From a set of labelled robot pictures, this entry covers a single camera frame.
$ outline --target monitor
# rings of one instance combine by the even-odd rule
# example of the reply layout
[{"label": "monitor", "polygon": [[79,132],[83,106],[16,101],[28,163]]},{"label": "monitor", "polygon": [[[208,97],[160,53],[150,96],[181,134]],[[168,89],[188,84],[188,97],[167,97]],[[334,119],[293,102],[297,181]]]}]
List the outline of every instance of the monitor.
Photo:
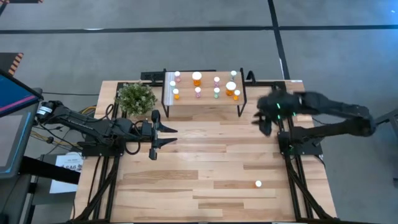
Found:
[{"label": "monitor", "polygon": [[43,100],[43,96],[0,70],[0,118]]}]

